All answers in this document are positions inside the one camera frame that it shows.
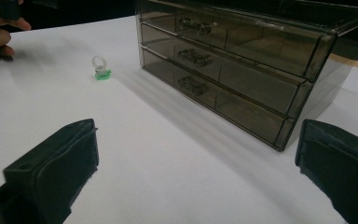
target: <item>middle drawer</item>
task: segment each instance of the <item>middle drawer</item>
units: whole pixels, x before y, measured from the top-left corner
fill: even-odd
[[[146,24],[142,45],[201,74],[215,85],[296,118],[311,84],[273,68],[204,48]]]

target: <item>drawer unit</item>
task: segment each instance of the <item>drawer unit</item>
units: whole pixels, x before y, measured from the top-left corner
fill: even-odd
[[[358,7],[137,0],[137,25],[143,68],[277,150],[358,59]]]

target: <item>human hand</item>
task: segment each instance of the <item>human hand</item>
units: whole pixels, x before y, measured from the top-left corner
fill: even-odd
[[[31,30],[31,24],[24,18],[19,18],[16,21],[0,18],[0,25],[6,24],[11,25],[13,27],[18,27],[25,31]],[[10,41],[10,39],[10,33],[6,30],[0,29],[0,56],[13,56],[15,54],[14,49],[7,46],[7,43]]]

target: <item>top drawer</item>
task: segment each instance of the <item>top drawer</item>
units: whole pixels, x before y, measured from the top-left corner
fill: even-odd
[[[335,38],[217,9],[141,1],[145,23],[307,79],[317,77]]]

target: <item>bottom drawer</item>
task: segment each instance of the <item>bottom drawer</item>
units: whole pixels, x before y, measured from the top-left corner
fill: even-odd
[[[145,70],[274,148],[284,149],[292,120],[223,90],[147,49],[143,49],[143,59]]]

